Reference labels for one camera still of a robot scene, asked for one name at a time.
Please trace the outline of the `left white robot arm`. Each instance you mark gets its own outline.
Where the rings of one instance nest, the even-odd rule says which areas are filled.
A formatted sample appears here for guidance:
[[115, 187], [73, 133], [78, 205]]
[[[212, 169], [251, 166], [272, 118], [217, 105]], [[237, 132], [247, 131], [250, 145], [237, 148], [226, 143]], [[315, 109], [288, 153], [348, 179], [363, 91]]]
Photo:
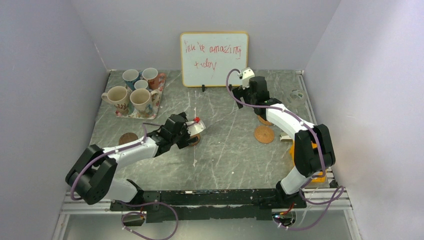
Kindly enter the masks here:
[[103, 199], [117, 201], [130, 210], [145, 203], [144, 190], [130, 179], [115, 177], [118, 170], [145, 159], [168, 152], [173, 145], [179, 149], [192, 146], [206, 129], [198, 117], [188, 120], [185, 112], [172, 114], [164, 124], [148, 132], [142, 123], [143, 136], [118, 146], [101, 148], [88, 146], [69, 170], [65, 182], [70, 186], [70, 198], [88, 205]]

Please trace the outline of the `teal blue mug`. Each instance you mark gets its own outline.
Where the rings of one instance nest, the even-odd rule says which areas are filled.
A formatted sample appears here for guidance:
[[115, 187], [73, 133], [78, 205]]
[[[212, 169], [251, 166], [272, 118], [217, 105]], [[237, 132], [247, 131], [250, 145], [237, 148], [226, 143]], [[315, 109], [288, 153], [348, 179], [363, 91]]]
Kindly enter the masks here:
[[122, 79], [126, 86], [134, 91], [136, 89], [135, 83], [141, 79], [141, 73], [136, 69], [128, 69], [122, 74]]

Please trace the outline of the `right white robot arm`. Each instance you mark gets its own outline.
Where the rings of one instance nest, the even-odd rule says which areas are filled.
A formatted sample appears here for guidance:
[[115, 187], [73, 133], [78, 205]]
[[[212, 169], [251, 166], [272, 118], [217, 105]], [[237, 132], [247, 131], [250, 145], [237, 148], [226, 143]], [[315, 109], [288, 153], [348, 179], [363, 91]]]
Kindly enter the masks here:
[[230, 94], [239, 108], [252, 107], [256, 115], [280, 128], [294, 141], [294, 166], [278, 182], [274, 195], [278, 206], [288, 207], [294, 201], [294, 194], [313, 176], [324, 173], [336, 163], [329, 128], [300, 118], [280, 100], [270, 97], [263, 76], [250, 78], [247, 87], [232, 88]]

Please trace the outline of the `orange floral mug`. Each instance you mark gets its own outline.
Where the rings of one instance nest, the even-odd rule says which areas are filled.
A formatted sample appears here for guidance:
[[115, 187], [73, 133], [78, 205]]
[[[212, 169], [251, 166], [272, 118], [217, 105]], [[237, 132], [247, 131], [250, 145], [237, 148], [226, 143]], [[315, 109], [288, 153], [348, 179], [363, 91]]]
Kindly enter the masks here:
[[156, 68], [149, 67], [142, 71], [141, 77], [148, 82], [151, 90], [157, 90], [165, 83], [167, 75], [159, 73]]

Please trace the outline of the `dark walnut wooden coaster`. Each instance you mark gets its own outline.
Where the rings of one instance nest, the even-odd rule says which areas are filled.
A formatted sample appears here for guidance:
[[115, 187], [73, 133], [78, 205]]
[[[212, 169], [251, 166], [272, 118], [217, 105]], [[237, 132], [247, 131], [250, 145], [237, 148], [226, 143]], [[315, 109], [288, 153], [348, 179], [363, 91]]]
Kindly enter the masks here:
[[138, 140], [138, 139], [139, 139], [139, 137], [135, 133], [127, 132], [127, 133], [124, 133], [119, 138], [118, 144], [123, 145], [123, 144], [127, 144], [127, 143], [133, 142], [133, 141]]

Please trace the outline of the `small light blue mug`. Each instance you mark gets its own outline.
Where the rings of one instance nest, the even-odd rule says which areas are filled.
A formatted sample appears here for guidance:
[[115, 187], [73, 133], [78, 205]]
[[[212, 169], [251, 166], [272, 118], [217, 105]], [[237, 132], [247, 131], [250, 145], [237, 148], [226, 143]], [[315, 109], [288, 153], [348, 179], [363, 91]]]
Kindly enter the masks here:
[[134, 83], [134, 88], [136, 90], [138, 90], [138, 89], [148, 90], [149, 89], [149, 83], [146, 80], [140, 79], [140, 80], [138, 80]]

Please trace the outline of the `woven rattan coaster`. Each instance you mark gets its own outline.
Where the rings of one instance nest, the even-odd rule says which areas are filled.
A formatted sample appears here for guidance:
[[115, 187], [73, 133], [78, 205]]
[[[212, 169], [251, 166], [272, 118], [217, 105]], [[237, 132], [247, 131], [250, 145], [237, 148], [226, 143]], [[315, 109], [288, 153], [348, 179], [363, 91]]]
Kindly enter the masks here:
[[275, 134], [270, 127], [266, 125], [260, 125], [255, 128], [254, 137], [260, 143], [269, 144], [275, 139]]

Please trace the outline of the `clear tape roll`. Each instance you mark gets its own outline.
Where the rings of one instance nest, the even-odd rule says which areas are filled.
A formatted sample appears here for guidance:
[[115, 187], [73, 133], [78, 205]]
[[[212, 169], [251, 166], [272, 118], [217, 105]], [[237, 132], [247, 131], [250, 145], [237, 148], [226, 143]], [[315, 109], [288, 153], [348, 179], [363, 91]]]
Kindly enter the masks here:
[[308, 96], [301, 89], [292, 89], [287, 94], [287, 102], [290, 106], [299, 107], [305, 104]]

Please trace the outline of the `light wooden coaster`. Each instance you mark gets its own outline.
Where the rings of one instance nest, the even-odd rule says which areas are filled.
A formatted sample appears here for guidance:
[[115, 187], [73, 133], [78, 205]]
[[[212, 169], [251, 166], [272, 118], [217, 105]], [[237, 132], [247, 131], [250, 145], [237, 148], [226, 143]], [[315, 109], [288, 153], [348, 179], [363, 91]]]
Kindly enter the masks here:
[[188, 140], [189, 146], [193, 147], [197, 145], [200, 142], [200, 139], [201, 139], [200, 134], [195, 134], [191, 136], [190, 139]]
[[264, 120], [261, 116], [257, 116], [259, 122], [265, 126], [272, 126], [273, 124], [267, 120]]

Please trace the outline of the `cream coral pattern mug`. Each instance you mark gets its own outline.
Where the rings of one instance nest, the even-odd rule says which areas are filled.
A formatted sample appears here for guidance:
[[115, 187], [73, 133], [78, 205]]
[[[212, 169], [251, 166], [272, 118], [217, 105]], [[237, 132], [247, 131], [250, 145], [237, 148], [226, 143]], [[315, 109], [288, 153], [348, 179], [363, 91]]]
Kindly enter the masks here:
[[120, 114], [127, 115], [129, 113], [130, 93], [124, 86], [112, 87], [101, 95], [101, 99], [113, 105]]

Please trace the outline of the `yellow framed whiteboard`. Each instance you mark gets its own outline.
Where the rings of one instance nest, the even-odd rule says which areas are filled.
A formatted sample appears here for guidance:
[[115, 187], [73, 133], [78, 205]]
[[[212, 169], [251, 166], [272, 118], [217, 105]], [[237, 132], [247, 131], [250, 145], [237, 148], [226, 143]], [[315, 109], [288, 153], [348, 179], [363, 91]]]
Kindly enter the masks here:
[[248, 67], [246, 32], [184, 32], [180, 35], [182, 84], [224, 87], [230, 70]]

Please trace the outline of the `floral serving tray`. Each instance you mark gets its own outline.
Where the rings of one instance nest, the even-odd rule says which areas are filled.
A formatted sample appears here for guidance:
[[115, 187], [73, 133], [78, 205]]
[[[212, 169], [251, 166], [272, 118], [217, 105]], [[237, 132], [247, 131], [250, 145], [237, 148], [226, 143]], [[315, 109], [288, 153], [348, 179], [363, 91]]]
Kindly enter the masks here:
[[132, 103], [130, 102], [129, 108], [128, 108], [129, 112], [127, 114], [119, 113], [118, 110], [116, 110], [114, 113], [115, 116], [118, 118], [133, 118], [133, 119], [144, 119], [144, 120], [152, 120], [156, 118], [158, 110], [160, 108], [160, 102], [161, 102], [163, 90], [165, 88], [165, 81], [167, 79], [167, 75], [165, 73], [159, 73], [158, 76], [159, 76], [159, 81], [158, 81], [159, 85], [158, 85], [158, 89], [154, 90], [154, 91], [157, 91], [157, 93], [153, 95], [153, 102], [151, 104], [152, 111], [150, 114], [141, 113], [140, 111], [135, 109]]

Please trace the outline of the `cream seahorse mug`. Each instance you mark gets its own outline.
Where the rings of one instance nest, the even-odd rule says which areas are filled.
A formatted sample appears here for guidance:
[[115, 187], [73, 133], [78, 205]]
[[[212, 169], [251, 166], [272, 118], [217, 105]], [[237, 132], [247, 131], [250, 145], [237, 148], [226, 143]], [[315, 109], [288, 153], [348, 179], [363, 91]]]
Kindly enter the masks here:
[[130, 101], [136, 110], [149, 115], [152, 112], [153, 95], [157, 93], [155, 90], [136, 89], [131, 93]]

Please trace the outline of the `black whiteboard stand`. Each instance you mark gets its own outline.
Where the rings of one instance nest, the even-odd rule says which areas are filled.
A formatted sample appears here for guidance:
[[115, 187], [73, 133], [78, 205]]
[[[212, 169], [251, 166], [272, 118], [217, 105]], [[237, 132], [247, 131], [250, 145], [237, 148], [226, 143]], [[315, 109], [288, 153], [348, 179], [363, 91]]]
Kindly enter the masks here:
[[224, 88], [229, 88], [229, 90], [231, 91], [233, 88], [232, 84], [229, 84], [228, 86], [206, 86], [205, 84], [201, 85], [201, 91], [205, 92], [207, 89], [212, 88], [212, 89], [224, 89]]

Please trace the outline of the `yellow orange object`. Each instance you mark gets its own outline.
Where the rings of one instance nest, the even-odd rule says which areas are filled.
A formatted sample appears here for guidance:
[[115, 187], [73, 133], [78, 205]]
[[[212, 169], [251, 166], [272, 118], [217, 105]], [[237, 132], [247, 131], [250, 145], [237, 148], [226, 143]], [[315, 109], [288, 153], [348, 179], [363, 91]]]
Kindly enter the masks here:
[[[311, 146], [312, 146], [313, 150], [317, 150], [318, 146], [317, 146], [316, 143], [311, 142]], [[289, 149], [289, 154], [291, 156], [293, 165], [296, 166], [296, 164], [295, 164], [295, 141], [294, 140], [292, 140], [292, 146]], [[323, 172], [321, 170], [319, 172], [314, 173], [313, 176], [316, 176], [316, 177], [313, 177], [311, 179], [312, 183], [324, 183], [327, 180], [327, 177], [323, 175]]]

